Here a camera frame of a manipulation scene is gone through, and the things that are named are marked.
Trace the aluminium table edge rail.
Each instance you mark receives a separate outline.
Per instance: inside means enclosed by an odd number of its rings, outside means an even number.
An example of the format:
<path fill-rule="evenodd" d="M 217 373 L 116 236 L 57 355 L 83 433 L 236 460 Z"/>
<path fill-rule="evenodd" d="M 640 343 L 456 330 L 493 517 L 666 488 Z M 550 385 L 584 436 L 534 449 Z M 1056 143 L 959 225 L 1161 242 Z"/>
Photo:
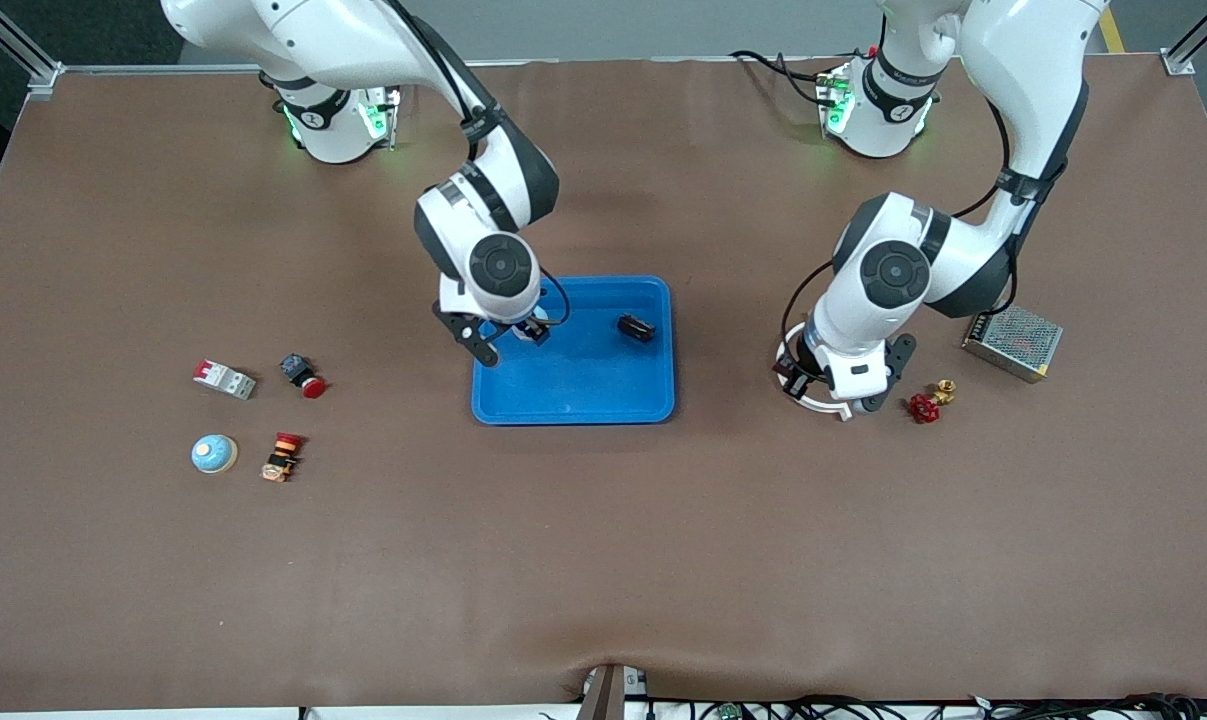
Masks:
<path fill-rule="evenodd" d="M 680 63 L 680 62 L 702 62 L 702 63 L 730 63 L 740 62 L 740 58 L 731 58 L 731 55 L 654 55 L 654 58 L 645 59 L 645 62 L 653 63 Z M 507 60 L 489 60 L 489 62 L 470 62 L 471 69 L 479 68 L 525 68 L 525 65 L 533 64 L 562 64 L 565 62 L 556 58 L 543 58 L 543 59 L 507 59 Z M 170 65 L 147 65 L 147 64 L 135 64 L 135 65 L 64 65 L 60 69 L 63 76 L 68 74 L 82 74 L 82 76 L 182 76 L 182 74 L 188 74 L 188 76 L 218 76 L 218 74 L 256 74 L 260 72 L 253 63 L 204 63 L 204 64 L 170 64 Z"/>

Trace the metal mesh power supply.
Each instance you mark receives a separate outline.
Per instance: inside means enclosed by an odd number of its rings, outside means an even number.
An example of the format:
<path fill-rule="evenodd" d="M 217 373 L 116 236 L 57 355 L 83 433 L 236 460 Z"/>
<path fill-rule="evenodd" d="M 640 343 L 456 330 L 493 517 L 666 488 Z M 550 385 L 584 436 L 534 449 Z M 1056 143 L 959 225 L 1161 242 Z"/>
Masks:
<path fill-rule="evenodd" d="M 1046 377 L 1061 336 L 1060 324 L 1014 304 L 1001 314 L 974 316 L 961 347 L 1025 384 L 1038 384 Z"/>

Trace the blue plastic tray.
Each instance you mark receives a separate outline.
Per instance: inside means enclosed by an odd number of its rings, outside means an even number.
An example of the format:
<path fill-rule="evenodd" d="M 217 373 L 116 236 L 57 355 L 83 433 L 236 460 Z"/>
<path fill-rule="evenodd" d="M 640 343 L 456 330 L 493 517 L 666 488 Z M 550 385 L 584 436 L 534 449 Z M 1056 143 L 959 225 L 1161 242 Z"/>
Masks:
<path fill-rule="evenodd" d="M 542 346 L 511 333 L 494 343 L 501 363 L 472 365 L 472 415 L 492 427 L 654 425 L 676 406 L 674 305 L 657 275 L 576 275 L 543 281 L 542 308 L 568 320 Z M 617 329 L 622 314 L 654 324 L 652 343 Z"/>

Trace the red orange emergency stop switch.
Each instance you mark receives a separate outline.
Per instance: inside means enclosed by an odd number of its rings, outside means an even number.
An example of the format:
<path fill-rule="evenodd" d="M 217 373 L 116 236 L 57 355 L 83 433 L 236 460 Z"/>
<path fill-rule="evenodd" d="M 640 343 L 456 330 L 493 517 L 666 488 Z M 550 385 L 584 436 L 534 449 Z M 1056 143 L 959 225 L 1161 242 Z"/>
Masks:
<path fill-rule="evenodd" d="M 269 482 L 288 482 L 298 462 L 301 447 L 305 445 L 305 437 L 278 432 L 274 438 L 272 452 L 260 468 L 260 478 L 269 480 Z"/>

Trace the white curved plastic bracket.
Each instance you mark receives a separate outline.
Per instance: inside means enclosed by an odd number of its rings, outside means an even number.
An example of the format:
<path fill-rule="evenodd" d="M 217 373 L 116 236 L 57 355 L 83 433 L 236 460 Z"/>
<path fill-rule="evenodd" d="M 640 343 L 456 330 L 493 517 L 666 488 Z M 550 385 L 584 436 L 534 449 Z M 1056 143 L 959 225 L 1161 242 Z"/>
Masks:
<path fill-rule="evenodd" d="M 779 346 L 777 346 L 777 350 L 776 350 L 775 361 L 780 356 L 787 356 L 791 359 L 792 341 L 795 340 L 795 336 L 800 336 L 800 334 L 801 334 L 803 330 L 804 330 L 804 324 L 792 324 L 792 327 L 783 333 L 782 341 L 779 343 Z M 772 364 L 772 373 L 775 373 L 775 364 Z M 853 418 L 853 406 L 850 405 L 850 402 L 847 402 L 847 400 L 818 400 L 818 398 L 810 397 L 809 396 L 809 391 L 812 390 L 814 386 L 815 386 L 815 384 L 812 384 L 812 386 L 810 386 L 807 388 L 807 396 L 805 396 L 804 398 L 794 398 L 792 396 L 787 396 L 787 397 L 789 397 L 791 400 L 794 400 L 795 405 L 803 406 L 803 409 L 805 409 L 805 410 L 807 410 L 810 412 L 818 412 L 818 414 L 824 414 L 824 415 L 833 415 L 833 416 L 836 416 L 836 418 L 839 418 L 840 421 L 849 421 L 849 420 Z"/>

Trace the red push button switch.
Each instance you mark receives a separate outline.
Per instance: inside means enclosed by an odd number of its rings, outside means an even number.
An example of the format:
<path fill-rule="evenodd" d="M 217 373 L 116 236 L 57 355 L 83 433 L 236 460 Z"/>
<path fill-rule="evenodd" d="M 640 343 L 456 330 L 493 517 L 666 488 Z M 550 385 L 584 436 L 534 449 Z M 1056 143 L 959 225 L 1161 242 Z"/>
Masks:
<path fill-rule="evenodd" d="M 287 355 L 279 363 L 284 377 L 288 384 L 301 390 L 301 396 L 305 398 L 319 398 L 327 392 L 328 384 L 315 371 L 314 365 L 307 357 L 301 355 Z"/>

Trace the white red circuit breaker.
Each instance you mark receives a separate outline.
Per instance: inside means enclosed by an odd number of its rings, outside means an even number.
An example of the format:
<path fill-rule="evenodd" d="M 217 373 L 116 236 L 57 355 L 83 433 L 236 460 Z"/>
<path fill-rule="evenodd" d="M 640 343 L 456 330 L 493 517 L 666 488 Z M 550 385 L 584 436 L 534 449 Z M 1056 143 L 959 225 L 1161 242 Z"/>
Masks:
<path fill-rule="evenodd" d="M 247 400 L 256 387 L 256 381 L 250 375 L 238 371 L 232 365 L 206 359 L 196 365 L 193 381 L 202 384 L 206 388 L 225 393 L 225 396 L 241 398 L 241 400 Z"/>

